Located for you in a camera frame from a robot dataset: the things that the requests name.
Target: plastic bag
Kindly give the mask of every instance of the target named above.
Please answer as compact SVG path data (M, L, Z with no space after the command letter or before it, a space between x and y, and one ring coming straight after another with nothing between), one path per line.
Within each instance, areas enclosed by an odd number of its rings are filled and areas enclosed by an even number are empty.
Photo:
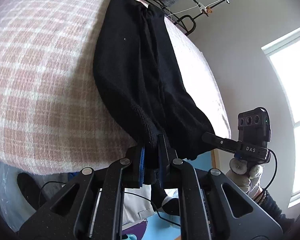
M22 172L25 171L0 162L0 209L3 218L14 232L18 231L22 224L35 213L35 210L23 197L17 184L17 176ZM39 187L51 180L68 181L67 173L28 174L37 182ZM43 193L47 199L50 199L61 187L59 183L49 183L44 187Z

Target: metal screw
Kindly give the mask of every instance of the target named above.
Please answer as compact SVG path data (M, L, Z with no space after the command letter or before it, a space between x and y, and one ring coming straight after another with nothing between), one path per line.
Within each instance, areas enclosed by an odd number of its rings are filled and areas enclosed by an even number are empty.
M130 163L130 160L127 159L127 158L123 158L123 159L120 160L120 163L121 163L122 165L128 165L128 164Z
M179 159L179 158L175 158L173 159L173 164L175 165L181 165L183 163L183 160Z
M91 174L92 173L92 169L91 168L84 168L83 170L82 170L82 174L83 175L89 175L89 174Z
M221 171L219 171L218 169L211 169L210 173L213 176L219 176L221 174Z

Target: window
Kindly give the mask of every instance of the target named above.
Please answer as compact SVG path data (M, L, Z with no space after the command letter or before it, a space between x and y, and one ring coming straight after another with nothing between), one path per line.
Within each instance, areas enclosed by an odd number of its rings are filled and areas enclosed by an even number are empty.
M300 28L262 48L276 71L294 124L296 166L290 205L300 202Z

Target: window frame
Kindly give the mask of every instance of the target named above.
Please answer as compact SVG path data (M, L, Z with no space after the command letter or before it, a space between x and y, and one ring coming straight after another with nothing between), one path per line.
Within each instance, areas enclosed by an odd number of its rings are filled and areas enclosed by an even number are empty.
M287 35L284 35L283 37L281 37L281 38L279 38L279 39L277 39L277 40L275 40L275 41L273 41L273 42L271 42L271 43L269 43L269 44L267 44L267 45L265 45L261 48L263 50L263 52L266 54L266 57L268 58L270 64L272 65L272 68L275 71L275 73L276 73L276 75L279 79L279 82L280 82L280 85L282 87L283 93L286 97L288 107L289 107L290 116L291 116L291 120L292 120L292 124L293 124L293 131L294 131L295 128L300 126L300 120L297 121L297 122L294 121L292 110L291 110L291 105L290 105L285 87L282 84L281 78L278 75L277 70L274 67L273 63L272 63L272 61L270 59L270 56L277 53L277 52L279 52L282 49L285 49L285 48L289 47L292 44L295 44L298 41L300 41L300 28L294 30L291 33L288 33ZM291 195L288 207L292 207L292 206L294 206L298 203L300 203L300 190Z

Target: hand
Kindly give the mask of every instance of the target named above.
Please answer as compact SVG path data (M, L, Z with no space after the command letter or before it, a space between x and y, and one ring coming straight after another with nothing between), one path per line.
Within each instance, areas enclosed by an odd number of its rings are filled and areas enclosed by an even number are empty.
M226 176L231 179L242 191L252 199L257 197L262 191L260 187L260 178L263 172L263 167L255 165L251 168L248 178L245 173L247 172L247 162L240 161L235 158L229 162L230 170L226 173Z

